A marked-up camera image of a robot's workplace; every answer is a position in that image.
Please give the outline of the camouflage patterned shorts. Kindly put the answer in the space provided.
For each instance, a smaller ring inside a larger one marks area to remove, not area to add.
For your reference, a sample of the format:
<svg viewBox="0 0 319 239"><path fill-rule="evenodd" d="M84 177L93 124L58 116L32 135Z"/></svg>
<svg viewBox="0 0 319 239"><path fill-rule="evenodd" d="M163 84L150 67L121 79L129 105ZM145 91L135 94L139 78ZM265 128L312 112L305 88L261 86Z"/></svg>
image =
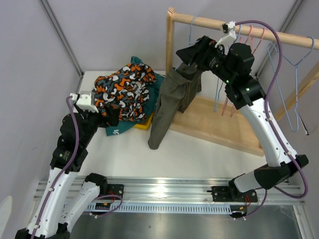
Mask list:
<svg viewBox="0 0 319 239"><path fill-rule="evenodd" d="M148 86L156 82L155 73L144 63L130 63L94 82L95 106L103 116L107 108L119 110L119 120L141 122L147 119L143 106L150 100Z"/></svg>

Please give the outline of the olive grey shorts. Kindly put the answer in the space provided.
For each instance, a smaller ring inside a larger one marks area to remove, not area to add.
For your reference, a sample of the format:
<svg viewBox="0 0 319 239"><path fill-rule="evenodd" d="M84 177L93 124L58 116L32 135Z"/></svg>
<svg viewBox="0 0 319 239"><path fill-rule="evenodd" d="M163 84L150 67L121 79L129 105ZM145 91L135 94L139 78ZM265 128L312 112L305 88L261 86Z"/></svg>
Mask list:
<svg viewBox="0 0 319 239"><path fill-rule="evenodd" d="M201 91L202 71L193 64L182 63L171 68L159 90L157 107L152 121L148 146L158 149L177 112L185 112L196 94Z"/></svg>

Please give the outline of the teal shorts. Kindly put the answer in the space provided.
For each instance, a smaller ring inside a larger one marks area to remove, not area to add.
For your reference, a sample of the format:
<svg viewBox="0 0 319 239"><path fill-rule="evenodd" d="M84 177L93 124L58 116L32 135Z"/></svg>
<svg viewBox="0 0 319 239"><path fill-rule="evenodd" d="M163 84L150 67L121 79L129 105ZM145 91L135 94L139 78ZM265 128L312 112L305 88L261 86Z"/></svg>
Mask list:
<svg viewBox="0 0 319 239"><path fill-rule="evenodd" d="M140 64L140 63L144 63L144 62L139 57L133 56L133 57L131 57L130 63ZM157 97L159 96L160 86L163 82L162 75L155 73L155 77L156 77L156 82L148 86L148 90L150 92L150 100L146 104L144 104L144 106L143 106L144 112L147 114L147 118L150 116L150 114L156 108ZM136 125L138 123L144 123L145 121L146 120L141 121L141 122L131 122L131 121L121 121L120 120L119 124L117 126L111 126L111 127L106 129L106 135L107 136L114 136L114 135L122 134L122 133L130 130L131 128L133 128L134 125Z"/></svg>

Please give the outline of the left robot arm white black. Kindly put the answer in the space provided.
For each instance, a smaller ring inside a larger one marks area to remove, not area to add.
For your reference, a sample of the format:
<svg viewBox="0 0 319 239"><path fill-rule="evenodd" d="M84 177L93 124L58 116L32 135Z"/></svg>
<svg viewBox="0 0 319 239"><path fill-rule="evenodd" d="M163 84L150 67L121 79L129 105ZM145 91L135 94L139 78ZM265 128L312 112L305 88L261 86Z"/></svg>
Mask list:
<svg viewBox="0 0 319 239"><path fill-rule="evenodd" d="M87 146L99 127L117 126L119 109L106 113L77 109L62 120L61 135L53 152L49 178L39 207L29 225L17 231L17 239L68 239L77 220L94 199L108 194L107 177L90 173L80 191L65 204L66 197L88 155Z"/></svg>

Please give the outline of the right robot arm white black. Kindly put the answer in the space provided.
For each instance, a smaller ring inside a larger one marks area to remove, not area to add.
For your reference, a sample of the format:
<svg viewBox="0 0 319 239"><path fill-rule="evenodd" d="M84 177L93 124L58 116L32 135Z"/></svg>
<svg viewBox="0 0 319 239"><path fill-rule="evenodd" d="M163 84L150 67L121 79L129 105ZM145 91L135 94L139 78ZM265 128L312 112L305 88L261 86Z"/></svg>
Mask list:
<svg viewBox="0 0 319 239"><path fill-rule="evenodd" d="M301 172L309 160L289 144L269 108L264 90L251 76L254 55L249 45L233 43L226 52L224 46L203 36L176 54L186 65L210 71L225 83L227 98L250 124L264 151L265 165L229 181L227 194L231 200L239 201L250 190L269 190Z"/></svg>

